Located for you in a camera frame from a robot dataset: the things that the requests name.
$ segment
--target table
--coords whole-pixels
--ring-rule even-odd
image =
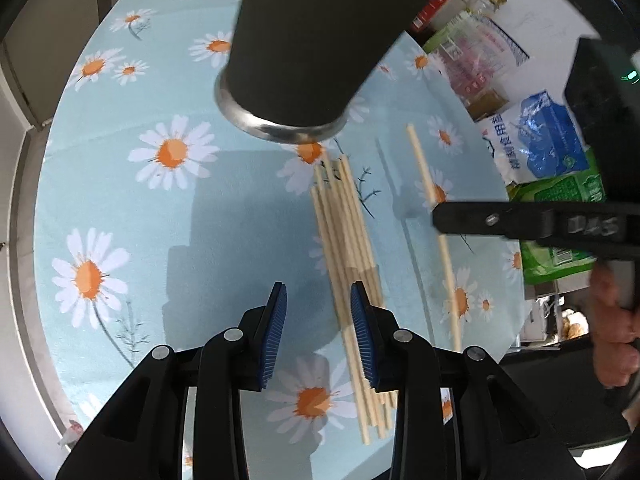
[[[119,0],[87,44],[38,188],[47,343],[85,426],[153,346],[203,345],[282,281],[289,313],[275,377],[242,396],[253,478],[370,479],[388,468],[392,439],[371,430],[372,444],[361,444],[308,193],[313,166],[323,150],[350,157],[386,306],[443,348],[452,343],[442,264],[405,124],[416,126],[441,200],[506,200],[504,185],[462,104],[405,34],[335,139],[283,146],[235,129],[212,91],[238,5]],[[529,309],[518,245],[449,243],[463,346],[499,359]]]

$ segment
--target daisy print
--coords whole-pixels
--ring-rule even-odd
[[[326,274],[326,260],[324,259],[324,249],[322,248],[322,239],[319,236],[314,236],[314,242],[317,247],[314,247],[309,251],[309,257],[316,260],[316,270],[320,272],[322,276]]]
[[[231,51],[231,32],[224,33],[221,30],[217,34],[205,34],[204,38],[193,40],[195,43],[189,47],[190,56],[194,61],[210,59],[211,66],[217,68],[221,66]]]
[[[489,321],[494,315],[494,298],[486,289],[478,295],[478,307],[483,319]]]
[[[322,154],[328,149],[329,141],[311,144],[281,144],[283,150],[295,153],[284,163],[276,176],[286,178],[285,189],[290,193],[302,195],[309,190],[314,179],[314,166],[320,164]]]
[[[113,78],[117,79],[117,81],[124,86],[130,81],[137,81],[138,76],[145,75],[147,68],[149,68],[149,65],[142,61],[125,62],[123,65],[117,67]]]
[[[365,116],[369,113],[369,107],[364,97],[357,95],[347,108],[349,118],[356,123],[363,123]]]
[[[472,295],[472,292],[478,288],[478,282],[469,282],[469,277],[471,275],[471,269],[469,267],[460,267],[458,271],[455,273],[455,297],[456,303],[458,307],[458,319],[460,321],[471,321],[470,311],[474,307],[476,303],[476,297]],[[445,280],[442,280],[442,285],[446,288],[447,283]],[[444,316],[442,318],[442,322],[450,319],[450,302],[449,300],[445,301],[444,307]],[[460,327],[460,331],[462,333],[462,329],[464,328],[464,323]]]
[[[267,391],[267,400],[284,404],[273,410],[268,422],[280,422],[277,433],[292,432],[290,444],[299,442],[309,430],[317,443],[324,443],[324,425],[326,422],[339,430],[344,429],[341,418],[356,418],[356,405],[350,400],[342,400],[353,393],[351,383],[342,383],[341,377],[346,370],[343,359],[328,375],[326,360],[314,356],[308,364],[305,360],[296,360],[298,374],[294,376],[283,370],[277,372],[285,392]]]
[[[98,81],[101,74],[108,72],[117,61],[124,59],[124,56],[118,56],[121,50],[121,48],[112,48],[104,52],[99,50],[95,54],[84,56],[84,61],[77,64],[71,71],[65,88],[72,86],[77,92],[87,81],[92,83]]]
[[[132,28],[141,25],[149,20],[152,14],[156,12],[152,9],[130,10],[125,16],[121,16],[113,20],[111,23],[111,31],[117,32],[123,28]]]
[[[411,72],[411,74],[416,76],[418,79],[422,77],[428,79],[431,75],[428,70],[429,57],[419,46],[416,46],[412,49],[411,59],[405,61],[404,63],[409,69],[409,72]]]
[[[119,248],[107,254],[111,237],[111,233],[96,235],[95,228],[91,228],[83,246],[78,229],[74,229],[66,237],[72,261],[54,258],[51,263],[59,274],[52,281],[62,287],[56,294],[60,312],[66,314],[73,309],[71,325],[75,328],[87,311],[92,328],[109,322],[109,310],[120,310],[122,305],[116,294],[127,293],[127,284],[111,273],[129,261],[129,253]]]
[[[435,187],[436,189],[436,202],[438,204],[441,204],[443,202],[446,202],[447,200],[455,200],[456,198],[451,194],[451,190],[453,189],[453,184],[451,183],[451,181],[446,178],[440,170],[429,168],[429,172],[431,173],[433,187]],[[422,207],[425,207],[427,209],[430,208],[431,202],[428,200],[428,197],[424,193],[422,181],[416,180],[415,187],[420,190],[419,195],[424,199]]]
[[[453,124],[446,123],[440,117],[430,117],[427,120],[429,133],[438,139],[438,146],[449,153],[457,155],[462,153],[462,137],[460,137],[453,127]]]
[[[148,144],[148,148],[137,148],[129,153],[130,162],[146,162],[146,166],[136,174],[138,182],[147,181],[149,189],[162,188],[170,190],[175,183],[180,189],[187,188],[187,171],[199,178],[209,176],[209,170],[203,168],[201,162],[213,162],[220,149],[209,143],[213,134],[207,134],[209,123],[200,123],[193,130],[187,130],[189,118],[174,116],[169,129],[163,124],[156,124],[155,130],[148,130],[140,135],[140,140]]]
[[[389,79],[389,81],[395,81],[397,79],[393,69],[386,63],[380,63],[376,67],[376,70]]]
[[[502,254],[504,258],[504,271],[508,282],[515,283],[517,279],[522,278],[522,253],[520,252],[520,244],[518,242],[506,242],[507,251]]]

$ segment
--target green package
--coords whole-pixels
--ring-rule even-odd
[[[577,173],[544,178],[507,188],[511,202],[602,202],[602,180],[591,150],[586,152],[589,169]],[[550,282],[576,272],[590,270],[595,258],[584,251],[541,247],[520,241],[524,281],[529,285]]]

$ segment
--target plastic bag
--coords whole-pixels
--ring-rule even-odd
[[[546,91],[478,125],[506,184],[533,182],[589,167],[569,113]]]

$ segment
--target metal ring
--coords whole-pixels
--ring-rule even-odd
[[[281,144],[311,144],[329,139],[337,134],[346,124],[346,114],[342,114],[335,121],[319,126],[287,126],[272,123],[266,119],[256,117],[245,110],[231,95],[226,80],[226,67],[223,68],[214,87],[214,100],[224,117],[242,131],[259,139],[271,140]]]

